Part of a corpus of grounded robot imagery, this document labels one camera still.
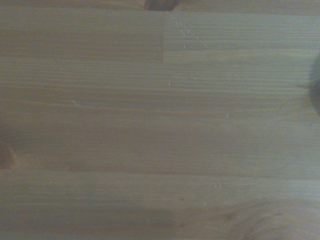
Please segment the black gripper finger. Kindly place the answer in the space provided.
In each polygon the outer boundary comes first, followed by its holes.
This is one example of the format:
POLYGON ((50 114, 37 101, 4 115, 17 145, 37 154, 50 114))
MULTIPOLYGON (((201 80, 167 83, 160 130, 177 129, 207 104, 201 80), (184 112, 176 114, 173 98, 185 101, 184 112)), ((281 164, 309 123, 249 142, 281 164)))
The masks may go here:
POLYGON ((320 112, 320 87, 313 86, 309 90, 309 98, 317 113, 320 112))
POLYGON ((320 55, 318 55, 310 70, 310 82, 316 83, 320 80, 320 55))

